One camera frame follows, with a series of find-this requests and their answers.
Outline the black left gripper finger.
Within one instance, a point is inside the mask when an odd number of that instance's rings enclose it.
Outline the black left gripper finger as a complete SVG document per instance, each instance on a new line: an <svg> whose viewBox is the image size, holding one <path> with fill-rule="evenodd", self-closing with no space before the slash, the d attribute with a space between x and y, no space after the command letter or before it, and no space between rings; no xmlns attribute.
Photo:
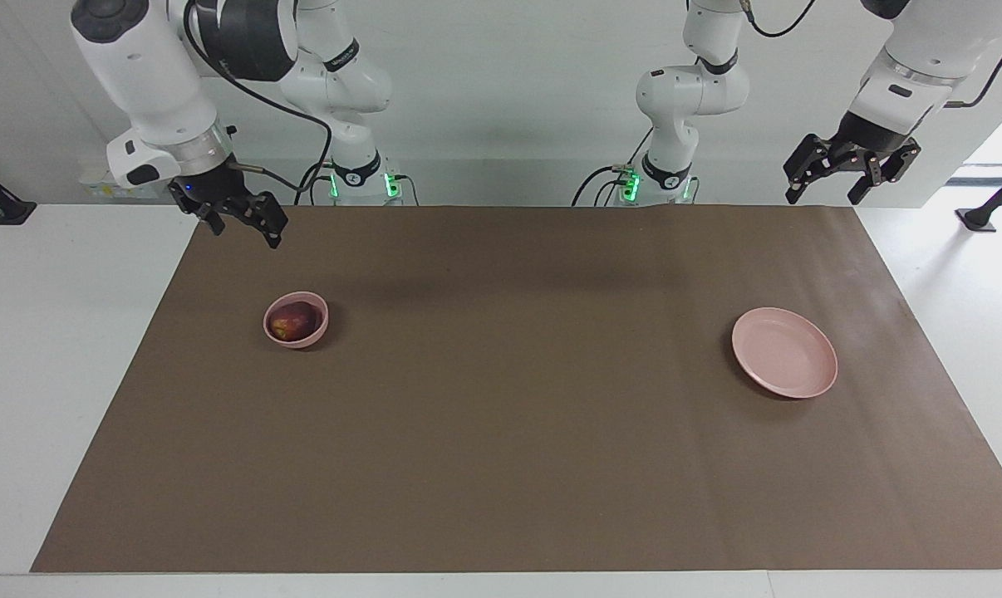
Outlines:
<svg viewBox="0 0 1002 598"><path fill-rule="evenodd" d="M852 162L859 167L861 177L847 193L847 200L858 207L871 189L899 182L920 154L921 146L914 139L889 152L857 149Z"/></svg>
<svg viewBox="0 0 1002 598"><path fill-rule="evenodd" d="M800 141L783 163L783 173L788 185L785 192L788 204L795 205L813 182L836 173L840 148L842 145L838 146L833 139L821 139L816 134L808 134Z"/></svg>

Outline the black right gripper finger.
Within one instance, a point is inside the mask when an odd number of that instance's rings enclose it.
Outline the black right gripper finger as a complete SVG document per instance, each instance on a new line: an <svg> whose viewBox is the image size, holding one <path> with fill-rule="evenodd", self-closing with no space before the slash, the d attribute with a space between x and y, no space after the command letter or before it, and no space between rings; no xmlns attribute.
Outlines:
<svg viewBox="0 0 1002 598"><path fill-rule="evenodd" d="M193 216L199 223L203 223L206 228L215 236L223 234L225 223L223 217L216 211L209 202L200 202L187 194L184 184L178 180L168 182L168 193L177 204L179 211L183 214Z"/></svg>
<svg viewBox="0 0 1002 598"><path fill-rule="evenodd" d="M270 192L236 197L236 219L261 234L273 250L281 245L283 230L288 224L284 209Z"/></svg>

